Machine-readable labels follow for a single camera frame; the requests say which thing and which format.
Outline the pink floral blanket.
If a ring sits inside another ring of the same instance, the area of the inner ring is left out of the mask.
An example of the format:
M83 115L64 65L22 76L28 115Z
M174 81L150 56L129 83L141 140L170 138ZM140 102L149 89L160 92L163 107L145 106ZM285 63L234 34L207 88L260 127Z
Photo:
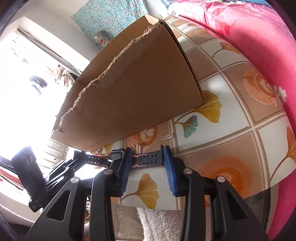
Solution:
M274 88L295 137L295 39L278 13L243 1L175 1L173 16L192 21L235 47ZM295 169L259 193L278 189L268 213L270 240L295 240Z

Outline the silver hair comb clip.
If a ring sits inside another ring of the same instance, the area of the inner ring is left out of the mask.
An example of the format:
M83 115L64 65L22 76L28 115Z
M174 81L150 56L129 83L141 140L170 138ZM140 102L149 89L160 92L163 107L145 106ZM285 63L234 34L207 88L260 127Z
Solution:
M174 134L173 133L169 133L167 135L164 135L162 137L160 137L161 141L168 141L174 138Z

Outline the black smart watch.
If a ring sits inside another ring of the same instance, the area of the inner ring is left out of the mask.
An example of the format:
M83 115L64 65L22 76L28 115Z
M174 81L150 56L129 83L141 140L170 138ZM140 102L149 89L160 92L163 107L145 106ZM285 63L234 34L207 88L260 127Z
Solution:
M161 165L163 165L162 150L132 156L132 168L154 167Z

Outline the brown cardboard box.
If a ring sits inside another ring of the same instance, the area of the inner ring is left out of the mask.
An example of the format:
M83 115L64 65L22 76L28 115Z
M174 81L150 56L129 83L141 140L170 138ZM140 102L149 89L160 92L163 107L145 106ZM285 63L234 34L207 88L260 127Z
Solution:
M74 82L58 113L52 139L91 152L204 101L171 27L145 15L112 39Z

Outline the gold dangling earring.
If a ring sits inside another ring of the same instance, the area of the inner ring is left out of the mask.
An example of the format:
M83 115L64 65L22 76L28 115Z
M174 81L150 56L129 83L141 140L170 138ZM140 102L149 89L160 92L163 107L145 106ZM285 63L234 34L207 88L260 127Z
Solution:
M135 155L139 155L142 153L140 144L130 145L129 147L130 147L132 153Z

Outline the white fluffy towel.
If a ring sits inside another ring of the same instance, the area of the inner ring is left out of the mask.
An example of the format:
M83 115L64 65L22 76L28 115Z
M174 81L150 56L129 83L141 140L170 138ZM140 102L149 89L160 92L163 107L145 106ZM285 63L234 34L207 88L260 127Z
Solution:
M179 240L184 212L112 204L116 240Z

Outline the teal floral hanging cloth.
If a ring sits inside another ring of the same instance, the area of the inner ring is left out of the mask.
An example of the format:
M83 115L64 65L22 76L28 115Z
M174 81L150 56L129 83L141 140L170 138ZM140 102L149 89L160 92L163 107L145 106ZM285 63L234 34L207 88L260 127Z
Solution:
M112 40L125 28L148 14L146 1L88 1L71 17L100 50L99 35Z

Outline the ginkgo patterned table cover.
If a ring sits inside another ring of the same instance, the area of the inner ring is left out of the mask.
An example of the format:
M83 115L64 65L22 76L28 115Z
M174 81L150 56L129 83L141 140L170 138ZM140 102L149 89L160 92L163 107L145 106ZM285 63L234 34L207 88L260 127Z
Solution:
M170 146L202 176L224 176L244 198L295 169L295 137L274 88L235 47L192 21L168 16L203 90L205 104L100 149ZM174 138L161 141L169 133Z

